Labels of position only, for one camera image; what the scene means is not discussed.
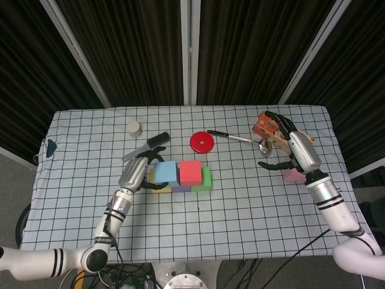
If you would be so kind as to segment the white partition frame post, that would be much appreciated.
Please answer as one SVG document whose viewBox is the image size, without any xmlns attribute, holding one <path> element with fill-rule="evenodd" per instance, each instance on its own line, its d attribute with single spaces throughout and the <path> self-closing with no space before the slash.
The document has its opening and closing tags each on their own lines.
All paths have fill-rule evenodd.
<svg viewBox="0 0 385 289">
<path fill-rule="evenodd" d="M 72 29 L 61 12 L 56 0 L 39 1 L 103 107 L 111 108 L 111 102 L 109 101 L 101 83 L 88 62 L 81 45 L 77 41 Z"/>
<path fill-rule="evenodd" d="M 197 105 L 201 0 L 180 0 L 184 105 Z"/>
<path fill-rule="evenodd" d="M 310 44 L 308 50 L 306 51 L 303 59 L 300 61 L 295 73 L 293 74 L 289 84 L 285 88 L 282 96 L 279 99 L 278 104 L 283 105 L 289 99 L 298 83 L 303 78 L 304 74 L 314 61 L 315 57 L 318 55 L 319 51 L 323 47 L 325 41 L 329 38 L 330 34 L 333 32 L 335 26 L 340 21 L 341 17 L 344 15 L 347 8 L 350 6 L 352 0 L 335 0 L 332 8 L 328 12 L 325 20 L 323 21 L 321 27 L 316 33 L 312 43 Z"/>
</svg>

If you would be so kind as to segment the light blue checkered tablecloth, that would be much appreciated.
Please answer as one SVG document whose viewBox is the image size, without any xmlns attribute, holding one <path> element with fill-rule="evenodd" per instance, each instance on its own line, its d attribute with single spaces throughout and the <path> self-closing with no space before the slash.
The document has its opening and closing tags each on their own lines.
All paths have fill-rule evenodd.
<svg viewBox="0 0 385 289">
<path fill-rule="evenodd" d="M 255 144 L 216 138 L 207 154 L 195 153 L 191 136 L 214 129 L 252 138 L 265 107 L 118 107 L 54 114 L 38 153 L 31 211 L 23 250 L 74 249 L 93 244 L 124 164 L 122 157 L 161 132 L 170 134 L 162 157 L 199 160 L 211 170 L 209 191 L 134 195 L 110 261 L 241 259 L 329 255 L 345 240 L 330 232 L 303 184 L 284 182 L 279 171 L 261 168 Z M 126 124 L 136 120 L 141 135 Z M 57 150 L 46 158 L 46 143 Z"/>
</svg>

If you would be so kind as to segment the light blue foam cube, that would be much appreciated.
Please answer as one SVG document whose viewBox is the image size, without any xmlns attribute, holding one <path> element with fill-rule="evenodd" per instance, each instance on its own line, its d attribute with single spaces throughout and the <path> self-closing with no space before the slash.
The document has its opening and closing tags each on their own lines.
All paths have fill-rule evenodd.
<svg viewBox="0 0 385 289">
<path fill-rule="evenodd" d="M 162 184 L 167 182 L 167 187 L 178 187 L 179 177 L 177 164 L 175 161 L 158 162 L 154 165 L 154 182 L 155 184 Z"/>
</svg>

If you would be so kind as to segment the orange biscuit carton box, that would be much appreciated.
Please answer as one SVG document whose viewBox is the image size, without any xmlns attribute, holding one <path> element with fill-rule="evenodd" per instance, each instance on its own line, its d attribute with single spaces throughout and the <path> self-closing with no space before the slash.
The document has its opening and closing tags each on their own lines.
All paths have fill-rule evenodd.
<svg viewBox="0 0 385 289">
<path fill-rule="evenodd" d="M 252 131 L 263 139 L 268 140 L 275 147 L 285 151 L 288 155 L 290 155 L 292 151 L 289 147 L 287 137 L 289 137 L 291 132 L 297 132 L 303 135 L 303 139 L 309 141 L 309 144 L 306 144 L 305 147 L 310 154 L 316 155 L 316 150 L 312 146 L 314 138 L 302 130 L 297 129 L 291 119 L 280 114 L 273 113 L 272 111 L 261 112 Z"/>
</svg>

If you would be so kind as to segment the grey brush with black bristles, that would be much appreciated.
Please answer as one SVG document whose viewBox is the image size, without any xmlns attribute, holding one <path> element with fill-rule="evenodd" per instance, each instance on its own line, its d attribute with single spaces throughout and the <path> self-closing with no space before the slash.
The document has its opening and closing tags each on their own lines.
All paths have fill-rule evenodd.
<svg viewBox="0 0 385 289">
<path fill-rule="evenodd" d="M 168 141 L 170 141 L 169 133 L 168 132 L 162 132 L 162 133 L 148 139 L 143 146 L 141 146 L 138 149 L 123 156 L 122 161 L 125 163 L 125 162 L 135 158 L 136 156 L 138 156 L 139 154 L 141 154 L 145 151 L 156 149 L 157 147 L 165 144 Z"/>
</svg>

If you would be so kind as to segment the red round plastic lid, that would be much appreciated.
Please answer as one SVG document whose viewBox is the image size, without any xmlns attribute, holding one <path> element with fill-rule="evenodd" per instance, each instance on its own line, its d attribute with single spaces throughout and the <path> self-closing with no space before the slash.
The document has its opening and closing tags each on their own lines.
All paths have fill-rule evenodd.
<svg viewBox="0 0 385 289">
<path fill-rule="evenodd" d="M 210 133 L 199 131 L 191 136 L 189 145 L 194 152 L 199 154 L 206 154 L 213 149 L 214 139 Z"/>
</svg>

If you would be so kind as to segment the dark pleated partition panel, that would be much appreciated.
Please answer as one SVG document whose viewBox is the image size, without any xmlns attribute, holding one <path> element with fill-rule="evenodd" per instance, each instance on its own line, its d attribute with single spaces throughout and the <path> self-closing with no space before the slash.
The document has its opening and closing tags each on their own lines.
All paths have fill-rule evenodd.
<svg viewBox="0 0 385 289">
<path fill-rule="evenodd" d="M 32 162 L 57 111 L 103 105 L 39 0 L 0 0 L 0 147 Z"/>
<path fill-rule="evenodd" d="M 183 104 L 180 0 L 56 0 L 114 107 Z"/>
<path fill-rule="evenodd" d="M 351 0 L 286 102 L 327 109 L 348 172 L 385 157 L 385 0 Z"/>
<path fill-rule="evenodd" d="M 335 0 L 202 0 L 197 103 L 277 104 Z"/>
</svg>

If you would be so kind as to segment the red foam cube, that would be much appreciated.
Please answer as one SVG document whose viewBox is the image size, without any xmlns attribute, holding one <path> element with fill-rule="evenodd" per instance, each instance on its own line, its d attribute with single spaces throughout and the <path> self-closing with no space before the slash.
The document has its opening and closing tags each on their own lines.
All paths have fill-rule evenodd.
<svg viewBox="0 0 385 289">
<path fill-rule="evenodd" d="M 179 163 L 181 186 L 198 186 L 202 183 L 202 164 L 200 161 L 181 161 Z"/>
</svg>

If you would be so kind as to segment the yellow foam cube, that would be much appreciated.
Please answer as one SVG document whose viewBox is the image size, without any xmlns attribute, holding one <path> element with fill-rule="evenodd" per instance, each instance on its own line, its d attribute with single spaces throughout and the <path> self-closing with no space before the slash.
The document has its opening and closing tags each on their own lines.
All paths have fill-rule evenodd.
<svg viewBox="0 0 385 289">
<path fill-rule="evenodd" d="M 151 183 L 155 183 L 155 173 L 153 169 L 150 169 L 149 180 Z M 151 189 L 152 193 L 171 193 L 172 189 L 170 187 L 165 187 L 159 190 Z"/>
</svg>

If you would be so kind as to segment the pink foam cube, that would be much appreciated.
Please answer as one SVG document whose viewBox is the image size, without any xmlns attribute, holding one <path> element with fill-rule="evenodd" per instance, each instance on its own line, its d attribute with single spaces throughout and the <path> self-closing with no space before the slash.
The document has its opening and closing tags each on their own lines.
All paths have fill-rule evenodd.
<svg viewBox="0 0 385 289">
<path fill-rule="evenodd" d="M 297 169 L 287 169 L 283 171 L 283 180 L 287 183 L 305 183 L 306 176 Z"/>
</svg>

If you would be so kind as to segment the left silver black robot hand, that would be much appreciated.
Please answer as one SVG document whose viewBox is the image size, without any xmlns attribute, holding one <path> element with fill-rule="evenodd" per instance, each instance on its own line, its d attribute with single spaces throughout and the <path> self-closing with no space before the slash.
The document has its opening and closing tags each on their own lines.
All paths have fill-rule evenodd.
<svg viewBox="0 0 385 289">
<path fill-rule="evenodd" d="M 125 188 L 135 193 L 143 189 L 160 190 L 168 185 L 168 182 L 155 184 L 147 181 L 147 169 L 154 159 L 164 162 L 160 152 L 166 150 L 165 146 L 159 146 L 138 154 L 135 158 L 128 161 L 123 173 L 118 181 L 121 188 Z"/>
</svg>

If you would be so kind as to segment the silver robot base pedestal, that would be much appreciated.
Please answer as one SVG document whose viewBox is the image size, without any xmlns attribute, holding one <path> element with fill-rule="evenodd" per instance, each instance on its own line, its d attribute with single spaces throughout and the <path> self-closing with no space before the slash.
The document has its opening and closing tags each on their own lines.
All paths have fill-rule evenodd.
<svg viewBox="0 0 385 289">
<path fill-rule="evenodd" d="M 161 289 L 217 289 L 220 265 L 217 260 L 152 263 Z"/>
</svg>

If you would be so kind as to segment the green foam cube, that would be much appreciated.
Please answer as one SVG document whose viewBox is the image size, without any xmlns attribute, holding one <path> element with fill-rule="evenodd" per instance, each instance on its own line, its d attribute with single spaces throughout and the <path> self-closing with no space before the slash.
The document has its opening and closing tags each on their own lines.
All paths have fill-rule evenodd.
<svg viewBox="0 0 385 289">
<path fill-rule="evenodd" d="M 192 186 L 191 191 L 209 191 L 211 188 L 211 170 L 208 166 L 202 167 L 202 183 L 198 186 Z"/>
</svg>

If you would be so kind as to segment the small white round jar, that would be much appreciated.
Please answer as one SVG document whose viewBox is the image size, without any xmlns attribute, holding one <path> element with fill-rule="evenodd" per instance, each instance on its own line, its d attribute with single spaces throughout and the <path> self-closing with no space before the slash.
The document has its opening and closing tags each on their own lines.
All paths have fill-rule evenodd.
<svg viewBox="0 0 385 289">
<path fill-rule="evenodd" d="M 136 120 L 130 120 L 126 124 L 126 131 L 133 137 L 139 137 L 142 132 L 141 125 Z"/>
</svg>

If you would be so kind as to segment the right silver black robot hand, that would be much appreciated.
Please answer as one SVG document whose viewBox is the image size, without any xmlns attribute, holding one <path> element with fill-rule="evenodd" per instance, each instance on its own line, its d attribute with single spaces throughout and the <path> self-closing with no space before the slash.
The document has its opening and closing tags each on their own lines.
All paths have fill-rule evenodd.
<svg viewBox="0 0 385 289">
<path fill-rule="evenodd" d="M 317 153 L 316 155 L 311 155 L 305 147 L 305 145 L 309 145 L 309 141 L 303 139 L 303 135 L 297 132 L 291 132 L 287 139 L 292 151 L 289 155 L 289 161 L 277 164 L 268 164 L 260 161 L 258 165 L 267 170 L 297 169 L 306 176 L 320 173 L 322 161 Z"/>
</svg>

